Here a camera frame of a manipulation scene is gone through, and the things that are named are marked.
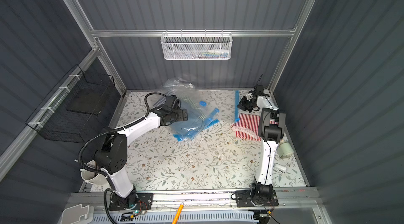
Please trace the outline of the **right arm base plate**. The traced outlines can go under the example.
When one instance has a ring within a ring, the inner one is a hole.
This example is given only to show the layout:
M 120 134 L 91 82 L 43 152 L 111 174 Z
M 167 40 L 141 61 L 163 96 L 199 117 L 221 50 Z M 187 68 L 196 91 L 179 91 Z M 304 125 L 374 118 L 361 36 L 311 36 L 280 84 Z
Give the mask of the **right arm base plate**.
M 264 194 L 250 195 L 249 190 L 239 190 L 231 195 L 231 199 L 234 200 L 239 208 L 245 207 L 269 207 L 275 208 L 279 206 L 278 197 L 276 191 L 273 190 L 271 196 L 265 196 Z

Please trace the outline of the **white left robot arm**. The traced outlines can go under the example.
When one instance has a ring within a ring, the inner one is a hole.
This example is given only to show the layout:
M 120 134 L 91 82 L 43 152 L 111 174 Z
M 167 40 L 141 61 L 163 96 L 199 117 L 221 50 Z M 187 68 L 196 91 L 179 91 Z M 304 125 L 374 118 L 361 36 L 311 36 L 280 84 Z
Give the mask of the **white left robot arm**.
M 165 101 L 157 107 L 150 108 L 147 99 L 151 95 L 162 96 Z M 145 96 L 144 102 L 147 108 L 146 114 L 120 128 L 104 132 L 102 134 L 104 142 L 93 157 L 96 167 L 106 177 L 112 192 L 122 199 L 127 199 L 135 193 L 135 186 L 125 168 L 128 146 L 151 130 L 188 120 L 187 110 L 182 109 L 182 102 L 175 95 L 150 93 Z

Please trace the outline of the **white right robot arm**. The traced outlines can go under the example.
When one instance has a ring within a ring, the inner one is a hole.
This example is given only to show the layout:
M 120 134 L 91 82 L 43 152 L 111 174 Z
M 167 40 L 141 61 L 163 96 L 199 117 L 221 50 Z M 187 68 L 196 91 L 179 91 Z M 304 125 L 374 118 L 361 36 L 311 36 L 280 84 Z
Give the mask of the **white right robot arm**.
M 273 197 L 272 173 L 277 148 L 284 137 L 286 114 L 274 103 L 263 85 L 257 84 L 241 98 L 237 108 L 260 112 L 257 136 L 262 144 L 261 161 L 251 184 L 252 200 L 270 200 Z

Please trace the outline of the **clear vacuum bag blue zipper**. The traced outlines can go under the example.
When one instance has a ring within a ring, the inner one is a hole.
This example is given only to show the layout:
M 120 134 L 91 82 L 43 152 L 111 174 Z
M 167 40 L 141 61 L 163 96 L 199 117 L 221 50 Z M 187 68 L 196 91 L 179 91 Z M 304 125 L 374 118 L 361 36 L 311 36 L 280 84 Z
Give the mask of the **clear vacuum bag blue zipper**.
M 206 102 L 192 83 L 173 78 L 163 84 L 163 90 L 167 89 L 173 90 L 177 98 L 191 97 L 196 101 Z M 170 126 L 173 136 L 178 142 L 193 140 L 202 131 L 219 123 L 219 109 L 212 105 L 207 104 L 201 109 L 192 109 L 182 103 L 182 108 L 188 111 L 188 121 L 175 122 Z

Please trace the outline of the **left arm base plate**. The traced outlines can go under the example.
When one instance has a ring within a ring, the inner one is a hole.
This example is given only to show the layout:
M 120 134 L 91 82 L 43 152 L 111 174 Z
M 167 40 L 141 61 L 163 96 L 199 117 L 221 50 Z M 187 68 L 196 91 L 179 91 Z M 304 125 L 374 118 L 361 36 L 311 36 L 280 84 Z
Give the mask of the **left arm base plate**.
M 136 193 L 130 194 L 126 198 L 121 198 L 115 193 L 109 196 L 108 210 L 111 211 L 146 211 L 151 209 L 153 203 L 153 193 Z

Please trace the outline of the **red white striped tank top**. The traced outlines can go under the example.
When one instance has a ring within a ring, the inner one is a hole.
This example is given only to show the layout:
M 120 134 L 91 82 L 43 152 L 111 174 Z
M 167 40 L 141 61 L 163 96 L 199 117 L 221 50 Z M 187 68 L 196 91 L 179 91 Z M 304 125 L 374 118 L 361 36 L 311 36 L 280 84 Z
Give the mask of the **red white striped tank top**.
M 230 125 L 230 129 L 236 133 L 236 137 L 243 140 L 262 141 L 258 135 L 258 127 L 261 116 L 252 114 L 240 114 L 237 122 Z

